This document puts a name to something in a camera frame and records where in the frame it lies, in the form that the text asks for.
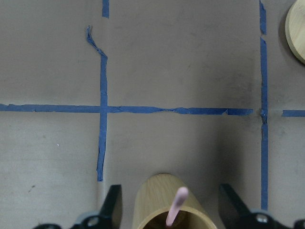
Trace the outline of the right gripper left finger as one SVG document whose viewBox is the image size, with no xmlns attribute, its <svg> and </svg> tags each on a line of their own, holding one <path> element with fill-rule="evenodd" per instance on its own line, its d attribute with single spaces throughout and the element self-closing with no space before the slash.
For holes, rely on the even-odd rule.
<svg viewBox="0 0 305 229">
<path fill-rule="evenodd" d="M 118 229 L 122 220 L 122 186 L 112 185 L 99 211 L 79 215 L 72 229 Z"/>
</svg>

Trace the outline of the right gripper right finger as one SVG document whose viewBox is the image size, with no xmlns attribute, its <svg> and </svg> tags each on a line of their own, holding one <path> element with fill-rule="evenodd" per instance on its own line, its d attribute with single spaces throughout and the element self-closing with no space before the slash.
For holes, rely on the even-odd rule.
<svg viewBox="0 0 305 229">
<path fill-rule="evenodd" d="M 219 186 L 219 216 L 226 229 L 287 229 L 267 212 L 251 211 L 229 184 Z"/>
</svg>

